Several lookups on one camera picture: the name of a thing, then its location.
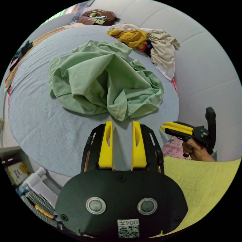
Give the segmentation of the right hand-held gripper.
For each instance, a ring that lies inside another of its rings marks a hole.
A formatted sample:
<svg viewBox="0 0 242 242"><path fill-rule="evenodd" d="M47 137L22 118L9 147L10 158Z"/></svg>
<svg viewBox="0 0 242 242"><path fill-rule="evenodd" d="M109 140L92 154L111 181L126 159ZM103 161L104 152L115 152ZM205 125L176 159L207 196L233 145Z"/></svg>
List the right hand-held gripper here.
<svg viewBox="0 0 242 242"><path fill-rule="evenodd" d="M187 142L193 139L199 145L206 148L209 154L213 153L214 149L214 125L209 125L208 129L204 126L189 127L187 124L179 124L176 122L166 122L160 127L161 130L173 136L185 136L182 141Z"/></svg>

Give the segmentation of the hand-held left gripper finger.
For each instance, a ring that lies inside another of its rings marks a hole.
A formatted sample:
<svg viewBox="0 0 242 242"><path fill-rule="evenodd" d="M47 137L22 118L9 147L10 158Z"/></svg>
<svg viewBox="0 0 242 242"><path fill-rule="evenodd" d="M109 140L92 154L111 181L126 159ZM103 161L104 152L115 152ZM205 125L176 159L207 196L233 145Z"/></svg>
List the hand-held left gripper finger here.
<svg viewBox="0 0 242 242"><path fill-rule="evenodd" d="M131 170L146 168L146 155L144 141L142 137L140 122L133 121L132 123L132 157Z"/></svg>

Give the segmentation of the person's right hand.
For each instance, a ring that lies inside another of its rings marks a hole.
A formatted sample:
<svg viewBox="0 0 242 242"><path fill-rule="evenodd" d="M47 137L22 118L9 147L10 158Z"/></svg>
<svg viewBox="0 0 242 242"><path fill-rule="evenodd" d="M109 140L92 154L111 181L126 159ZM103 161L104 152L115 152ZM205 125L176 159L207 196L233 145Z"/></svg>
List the person's right hand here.
<svg viewBox="0 0 242 242"><path fill-rule="evenodd" d="M215 160L207 152L206 148L201 146L195 140L190 138L187 142L182 143L183 153L190 155L194 161L215 162Z"/></svg>

